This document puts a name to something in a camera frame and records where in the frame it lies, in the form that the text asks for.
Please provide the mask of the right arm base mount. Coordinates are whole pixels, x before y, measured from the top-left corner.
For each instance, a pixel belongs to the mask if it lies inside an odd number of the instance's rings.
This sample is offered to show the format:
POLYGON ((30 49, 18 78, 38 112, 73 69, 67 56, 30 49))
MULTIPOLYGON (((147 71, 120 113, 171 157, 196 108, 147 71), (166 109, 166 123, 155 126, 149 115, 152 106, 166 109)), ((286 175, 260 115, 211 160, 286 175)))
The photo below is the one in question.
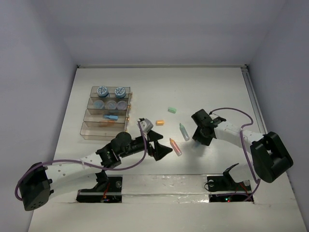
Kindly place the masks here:
POLYGON ((230 171, 237 165, 230 166, 221 175, 207 176, 204 189, 210 193, 211 203, 253 202, 253 196, 247 199, 252 193, 250 182, 235 182, 230 175, 230 171))

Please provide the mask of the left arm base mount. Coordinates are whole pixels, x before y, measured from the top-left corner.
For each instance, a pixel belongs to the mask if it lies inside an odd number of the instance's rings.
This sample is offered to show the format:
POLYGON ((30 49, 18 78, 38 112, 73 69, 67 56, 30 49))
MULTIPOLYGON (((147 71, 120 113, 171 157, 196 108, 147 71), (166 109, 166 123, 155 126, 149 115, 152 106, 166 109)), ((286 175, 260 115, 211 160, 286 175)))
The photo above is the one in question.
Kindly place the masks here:
POLYGON ((91 189, 81 189, 77 193, 79 203, 121 203, 122 175, 97 174, 97 184, 91 189))

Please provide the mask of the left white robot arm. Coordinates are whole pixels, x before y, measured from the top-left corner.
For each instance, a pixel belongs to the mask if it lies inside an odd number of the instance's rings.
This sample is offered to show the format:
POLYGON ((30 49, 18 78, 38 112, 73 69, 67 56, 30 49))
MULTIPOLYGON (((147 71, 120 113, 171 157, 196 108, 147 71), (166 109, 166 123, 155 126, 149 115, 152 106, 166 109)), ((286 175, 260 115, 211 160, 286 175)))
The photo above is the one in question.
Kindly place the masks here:
POLYGON ((172 148, 161 145, 161 134, 153 130, 133 139, 120 132, 103 148, 81 159, 59 159, 33 164, 17 182, 15 196, 25 211, 45 205, 51 198, 83 188, 90 179, 94 191, 106 188, 109 180, 106 171, 121 171, 121 159, 144 152, 144 155, 161 160, 172 148))

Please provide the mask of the clear paperclip jar small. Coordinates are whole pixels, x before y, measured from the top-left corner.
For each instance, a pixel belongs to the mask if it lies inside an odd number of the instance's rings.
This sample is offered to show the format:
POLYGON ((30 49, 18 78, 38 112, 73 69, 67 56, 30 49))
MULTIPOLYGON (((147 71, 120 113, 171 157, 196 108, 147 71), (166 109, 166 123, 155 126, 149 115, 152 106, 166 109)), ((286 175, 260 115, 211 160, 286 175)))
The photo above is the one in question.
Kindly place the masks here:
POLYGON ((119 101, 117 103, 116 109, 117 110, 126 110, 127 109, 127 102, 126 101, 119 101))

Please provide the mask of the blue clear highlighter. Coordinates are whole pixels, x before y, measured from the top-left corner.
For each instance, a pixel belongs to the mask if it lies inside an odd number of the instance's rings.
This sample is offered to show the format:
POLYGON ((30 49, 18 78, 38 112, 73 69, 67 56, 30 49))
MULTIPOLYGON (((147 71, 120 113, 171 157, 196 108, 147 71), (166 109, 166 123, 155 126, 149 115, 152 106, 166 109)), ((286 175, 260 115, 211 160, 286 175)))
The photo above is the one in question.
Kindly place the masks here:
POLYGON ((200 142, 195 141, 194 144, 192 145, 192 149, 197 149, 200 146, 200 142))

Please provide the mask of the green highlighter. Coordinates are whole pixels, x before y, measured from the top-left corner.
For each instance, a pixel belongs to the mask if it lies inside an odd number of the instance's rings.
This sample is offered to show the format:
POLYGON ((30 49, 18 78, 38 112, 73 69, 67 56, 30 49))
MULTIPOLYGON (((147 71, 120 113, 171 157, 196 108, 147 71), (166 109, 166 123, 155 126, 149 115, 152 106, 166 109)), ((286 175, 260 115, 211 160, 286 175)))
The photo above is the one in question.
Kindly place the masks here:
POLYGON ((184 138, 185 141, 189 141, 190 140, 190 137, 184 127, 184 125, 182 123, 179 124, 179 128, 180 128, 180 131, 181 131, 181 134, 184 138))

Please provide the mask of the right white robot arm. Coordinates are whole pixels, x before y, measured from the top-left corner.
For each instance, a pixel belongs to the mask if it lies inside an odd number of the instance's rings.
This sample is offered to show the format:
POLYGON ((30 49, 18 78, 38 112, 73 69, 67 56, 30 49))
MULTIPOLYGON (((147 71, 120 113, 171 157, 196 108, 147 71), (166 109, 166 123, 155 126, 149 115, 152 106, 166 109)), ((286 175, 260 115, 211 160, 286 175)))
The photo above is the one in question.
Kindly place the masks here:
POLYGON ((253 124, 252 119, 250 123, 239 127, 203 109, 195 112, 191 118, 197 125, 194 141, 209 146, 213 139, 217 139, 243 149, 247 164, 240 169, 239 175, 229 173, 223 176, 222 184, 226 189, 237 187, 241 177, 244 180, 252 177, 255 182, 272 183, 294 164, 278 134, 272 131, 262 134, 244 129, 253 124))

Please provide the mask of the orange highlighter cap large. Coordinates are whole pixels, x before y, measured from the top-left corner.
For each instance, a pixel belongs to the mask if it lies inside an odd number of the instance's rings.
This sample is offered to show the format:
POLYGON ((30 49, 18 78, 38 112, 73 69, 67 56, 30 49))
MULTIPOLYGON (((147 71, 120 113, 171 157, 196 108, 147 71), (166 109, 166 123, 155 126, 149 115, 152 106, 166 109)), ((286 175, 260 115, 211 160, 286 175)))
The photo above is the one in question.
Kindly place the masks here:
POLYGON ((98 123, 99 127, 113 127, 115 125, 114 121, 101 121, 98 123))

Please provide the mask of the blue highlighter with cap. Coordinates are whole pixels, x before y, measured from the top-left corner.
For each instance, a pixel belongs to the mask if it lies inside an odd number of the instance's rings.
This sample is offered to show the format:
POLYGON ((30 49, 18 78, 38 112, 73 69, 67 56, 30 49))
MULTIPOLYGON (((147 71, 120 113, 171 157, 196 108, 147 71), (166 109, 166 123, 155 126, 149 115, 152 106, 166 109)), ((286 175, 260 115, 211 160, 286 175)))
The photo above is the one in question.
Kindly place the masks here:
POLYGON ((118 120, 118 116, 115 116, 115 115, 104 115, 103 118, 109 119, 109 120, 115 120, 115 121, 118 120))

